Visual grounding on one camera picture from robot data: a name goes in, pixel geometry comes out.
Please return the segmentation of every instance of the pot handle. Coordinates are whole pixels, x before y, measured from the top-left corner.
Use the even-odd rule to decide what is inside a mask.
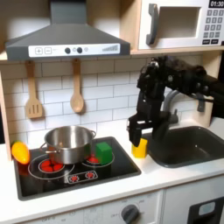
[[[92,132],[92,134],[94,135],[94,137],[96,136],[96,132],[93,130],[90,130]]]
[[[39,147],[39,149],[41,150],[41,151],[43,151],[43,147],[44,147],[44,145],[45,145],[46,143],[43,143],[40,147]],[[56,150],[46,150],[46,151],[43,151],[44,153],[47,153],[47,154],[51,154],[51,153],[58,153]]]

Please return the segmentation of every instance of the wall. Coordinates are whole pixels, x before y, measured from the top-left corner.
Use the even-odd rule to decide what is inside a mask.
[[[88,0],[88,22],[119,37],[119,0]],[[0,1],[0,52],[4,41],[34,32],[50,24],[47,0]],[[200,55],[180,56],[192,64],[200,64]],[[81,62],[82,94],[86,111],[76,115],[70,107],[73,94],[72,64],[66,59],[36,63],[38,98],[45,114],[40,119],[25,116],[28,86],[23,62],[0,61],[3,91],[7,108],[10,140],[21,140],[30,148],[39,147],[50,129],[63,125],[83,125],[98,130],[113,121],[126,119],[136,112],[139,70],[150,60],[148,56],[120,58],[88,58]],[[180,119],[192,115],[197,103],[182,94],[176,96],[172,110]]]
[[[53,128],[81,125],[97,131],[102,123],[134,115],[139,70],[151,59],[138,57],[100,57],[81,61],[81,86],[86,104],[81,115],[75,114],[70,107],[74,92],[71,62],[65,59],[38,61],[36,86],[45,113],[42,118],[32,120],[25,116],[29,94],[24,63],[0,62],[10,140],[21,140],[35,148],[44,142],[44,135]],[[180,58],[191,64],[200,64],[201,60],[200,55]],[[196,108],[197,102],[182,94],[176,96],[172,104],[172,111],[178,109],[180,119],[189,117]]]

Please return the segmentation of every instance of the stainless steel pot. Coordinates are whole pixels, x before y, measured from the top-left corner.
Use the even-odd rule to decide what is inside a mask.
[[[64,165],[77,164],[91,156],[91,142],[96,133],[80,126],[65,126],[45,135],[47,151],[52,161]]]

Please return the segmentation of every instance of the oven knob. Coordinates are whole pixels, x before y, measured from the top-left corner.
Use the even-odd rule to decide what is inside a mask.
[[[67,54],[69,54],[69,53],[71,52],[70,48],[66,48],[66,49],[65,49],[65,52],[66,52]]]
[[[125,223],[132,223],[139,215],[139,210],[135,205],[128,205],[122,210],[122,218]]]

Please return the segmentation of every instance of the yellow cup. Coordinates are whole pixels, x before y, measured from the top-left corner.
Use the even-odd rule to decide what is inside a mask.
[[[135,158],[145,158],[147,155],[147,143],[148,141],[146,139],[141,138],[141,141],[138,147],[132,144],[132,151],[131,151],[132,155]]]

